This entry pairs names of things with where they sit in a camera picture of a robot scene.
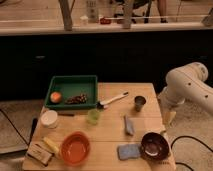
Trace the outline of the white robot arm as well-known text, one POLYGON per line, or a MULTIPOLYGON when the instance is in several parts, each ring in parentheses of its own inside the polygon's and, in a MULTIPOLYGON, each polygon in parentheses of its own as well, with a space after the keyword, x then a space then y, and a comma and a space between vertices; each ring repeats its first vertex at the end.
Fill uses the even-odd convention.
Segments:
POLYGON ((205 84, 207 67, 193 62, 170 70, 166 86, 158 95, 164 125, 169 125, 176 115, 175 108, 189 99, 213 115, 213 88, 205 84))

